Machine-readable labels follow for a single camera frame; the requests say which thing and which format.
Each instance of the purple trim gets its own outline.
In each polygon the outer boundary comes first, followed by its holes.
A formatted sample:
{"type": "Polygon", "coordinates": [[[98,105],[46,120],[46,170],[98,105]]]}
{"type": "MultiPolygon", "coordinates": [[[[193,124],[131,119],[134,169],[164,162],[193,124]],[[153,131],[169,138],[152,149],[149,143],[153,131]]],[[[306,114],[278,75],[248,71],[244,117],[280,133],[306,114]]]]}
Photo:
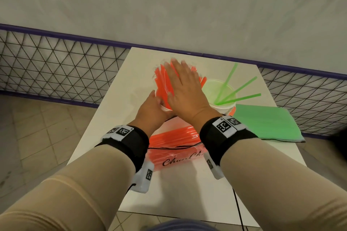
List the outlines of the purple trim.
{"type": "Polygon", "coordinates": [[[28,99],[33,99],[33,100],[41,100],[41,101],[51,101],[51,102],[57,102],[57,103],[65,103],[65,104],[70,104],[70,105],[77,105],[77,106],[90,107],[90,108],[96,108],[96,109],[99,107],[98,104],[94,104],[94,103],[56,99],[56,98],[51,98],[51,97],[30,95],[30,94],[24,94],[24,93],[13,92],[13,91],[0,91],[0,95],[22,97],[22,98],[28,98],[28,99]]]}
{"type": "Polygon", "coordinates": [[[322,139],[322,140],[327,140],[329,136],[324,136],[324,135],[318,135],[318,134],[311,134],[311,133],[306,133],[302,132],[302,136],[304,137],[309,137],[309,138],[315,138],[315,139],[322,139]]]}
{"type": "Polygon", "coordinates": [[[241,63],[247,63],[247,64],[254,64],[254,65],[257,65],[258,67],[261,67],[261,68],[269,68],[269,69],[275,69],[275,70],[279,70],[279,71],[288,71],[288,72],[314,75],[314,76],[320,76],[320,77],[326,77],[326,78],[332,78],[332,79],[338,79],[338,80],[347,80],[346,74],[333,73],[333,72],[327,72],[327,71],[318,71],[318,70],[314,70],[314,69],[306,69],[306,68],[299,68],[299,67],[292,67],[292,66],[274,64],[274,63],[268,63],[268,62],[260,62],[260,61],[256,61],[256,60],[250,60],[250,59],[240,59],[240,58],[219,56],[219,55],[213,55],[213,54],[190,52],[190,51],[184,51],[184,50],[178,50],[178,49],[168,49],[168,48],[160,48],[160,47],[154,47],[154,46],[148,46],[148,45],[139,45],[139,44],[133,44],[133,43],[127,43],[127,42],[89,38],[89,37],[85,37],[85,36],[64,34],[64,33],[51,32],[51,31],[39,30],[39,29],[31,29],[28,27],[18,27],[18,26],[6,25],[6,24],[0,24],[0,29],[6,30],[6,31],[21,32],[21,33],[33,34],[33,35],[39,35],[39,36],[49,36],[52,38],[68,39],[68,40],[73,40],[73,41],[88,42],[88,43],[107,45],[107,46],[115,46],[115,47],[121,47],[121,48],[137,47],[137,48],[144,48],[144,49],[154,49],[154,50],[160,50],[160,51],[166,51],[166,52],[172,52],[172,53],[188,54],[188,55],[193,55],[193,56],[198,56],[198,57],[214,58],[214,59],[222,59],[222,60],[241,62],[241,63]]]}

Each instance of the hand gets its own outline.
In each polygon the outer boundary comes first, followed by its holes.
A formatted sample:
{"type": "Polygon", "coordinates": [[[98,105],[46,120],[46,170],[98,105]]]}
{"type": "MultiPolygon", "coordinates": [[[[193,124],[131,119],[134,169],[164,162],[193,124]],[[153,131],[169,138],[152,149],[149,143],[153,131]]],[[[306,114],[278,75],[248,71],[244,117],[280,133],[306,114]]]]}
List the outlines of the hand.
{"type": "Polygon", "coordinates": [[[170,119],[174,115],[173,111],[163,111],[160,108],[161,103],[162,99],[156,97],[155,91],[153,90],[138,109],[135,120],[128,125],[140,128],[147,134],[148,138],[150,138],[153,132],[159,129],[164,121],[170,119]]]}
{"type": "Polygon", "coordinates": [[[181,64],[176,59],[172,59],[171,62],[179,77],[166,62],[164,66],[174,90],[174,95],[168,93],[168,103],[178,117],[193,125],[199,133],[208,120],[222,115],[207,101],[201,89],[198,73],[191,71],[184,60],[181,64]]]}

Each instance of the black wristband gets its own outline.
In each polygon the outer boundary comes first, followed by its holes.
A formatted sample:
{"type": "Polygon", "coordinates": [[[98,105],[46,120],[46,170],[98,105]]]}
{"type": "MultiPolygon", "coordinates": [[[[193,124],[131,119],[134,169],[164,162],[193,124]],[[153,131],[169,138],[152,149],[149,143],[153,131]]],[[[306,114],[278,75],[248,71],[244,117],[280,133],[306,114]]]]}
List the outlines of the black wristband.
{"type": "Polygon", "coordinates": [[[212,160],[216,165],[220,165],[225,152],[238,140],[258,138],[253,132],[243,129],[235,132],[229,138],[226,138],[212,123],[220,117],[215,117],[207,121],[200,131],[200,140],[208,150],[212,160]]]}
{"type": "Polygon", "coordinates": [[[117,141],[113,138],[106,138],[103,139],[99,145],[108,144],[124,154],[126,154],[130,160],[133,162],[136,172],[138,172],[145,160],[145,155],[147,153],[148,146],[150,144],[150,141],[148,139],[148,136],[145,134],[144,131],[142,131],[140,128],[135,126],[130,126],[134,128],[135,134],[131,134],[131,139],[127,138],[126,141],[117,141]]]}

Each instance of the person's left hand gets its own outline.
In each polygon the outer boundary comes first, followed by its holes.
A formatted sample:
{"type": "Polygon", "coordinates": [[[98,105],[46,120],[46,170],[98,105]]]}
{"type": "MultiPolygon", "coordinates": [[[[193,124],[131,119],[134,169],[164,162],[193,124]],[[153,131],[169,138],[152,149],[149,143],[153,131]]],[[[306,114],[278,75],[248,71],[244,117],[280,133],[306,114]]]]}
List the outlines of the person's left hand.
{"type": "Polygon", "coordinates": [[[164,121],[174,116],[173,111],[163,111],[160,108],[161,103],[162,99],[156,97],[155,91],[153,90],[138,109],[135,120],[128,125],[140,128],[150,138],[153,132],[159,129],[164,121]]]}

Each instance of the tiled floor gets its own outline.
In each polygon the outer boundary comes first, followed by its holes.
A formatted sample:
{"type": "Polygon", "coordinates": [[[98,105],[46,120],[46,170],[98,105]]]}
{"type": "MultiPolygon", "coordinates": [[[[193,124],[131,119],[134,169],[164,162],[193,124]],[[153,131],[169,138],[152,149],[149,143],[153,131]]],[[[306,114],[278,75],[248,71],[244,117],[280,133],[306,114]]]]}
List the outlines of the tiled floor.
{"type": "MultiPolygon", "coordinates": [[[[0,213],[67,164],[95,111],[0,95],[0,213]]],[[[328,142],[306,140],[298,146],[307,166],[347,190],[346,161],[328,142]]],[[[109,230],[137,231],[171,219],[118,212],[109,230]]],[[[242,230],[238,225],[208,224],[220,231],[242,230]]]]}

